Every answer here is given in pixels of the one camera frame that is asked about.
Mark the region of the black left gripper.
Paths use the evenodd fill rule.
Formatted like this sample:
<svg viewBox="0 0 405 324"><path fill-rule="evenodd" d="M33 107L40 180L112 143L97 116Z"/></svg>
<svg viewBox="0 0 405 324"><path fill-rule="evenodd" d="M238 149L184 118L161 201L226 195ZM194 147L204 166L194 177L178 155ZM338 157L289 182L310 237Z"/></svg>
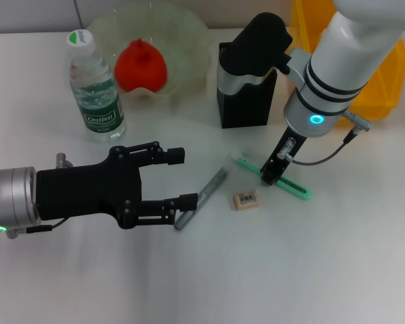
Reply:
<svg viewBox="0 0 405 324"><path fill-rule="evenodd" d="M113 146L97 164L41 170L36 173L36 207L43 221L104 213L120 228L173 225L176 212L195 211L198 194L165 200L142 200L139 167L184 163L182 147L164 151L154 141Z"/></svg>

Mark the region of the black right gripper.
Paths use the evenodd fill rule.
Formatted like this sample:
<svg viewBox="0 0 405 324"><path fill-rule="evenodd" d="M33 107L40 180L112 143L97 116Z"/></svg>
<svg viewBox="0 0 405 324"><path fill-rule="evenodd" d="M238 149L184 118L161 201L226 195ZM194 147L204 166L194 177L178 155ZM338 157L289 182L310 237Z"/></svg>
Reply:
<svg viewBox="0 0 405 324"><path fill-rule="evenodd" d="M291 138L295 141L292 149L289 152L289 154L293 157L295 157L296 153L300 150L301 146L307 139L307 137L295 133L295 131L293 131L291 128L286 128L281 139L277 143L277 146L261 168L261 179L269 185L276 183L290 164L290 162L286 159L280 159L277 154Z"/></svg>

